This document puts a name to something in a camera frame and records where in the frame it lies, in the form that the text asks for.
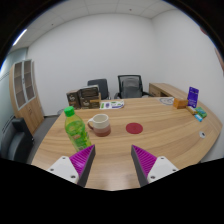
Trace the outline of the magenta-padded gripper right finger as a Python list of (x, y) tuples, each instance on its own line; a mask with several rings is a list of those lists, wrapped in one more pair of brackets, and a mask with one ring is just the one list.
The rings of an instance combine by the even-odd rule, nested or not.
[(131, 146), (131, 156), (141, 187), (178, 170), (165, 156), (156, 157), (135, 145)]

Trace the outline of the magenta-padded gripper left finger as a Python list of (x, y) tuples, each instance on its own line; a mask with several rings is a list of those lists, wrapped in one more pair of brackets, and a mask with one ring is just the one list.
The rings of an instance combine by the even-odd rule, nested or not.
[(84, 187), (87, 183), (95, 154), (95, 146), (91, 145), (70, 157), (61, 156), (47, 171)]

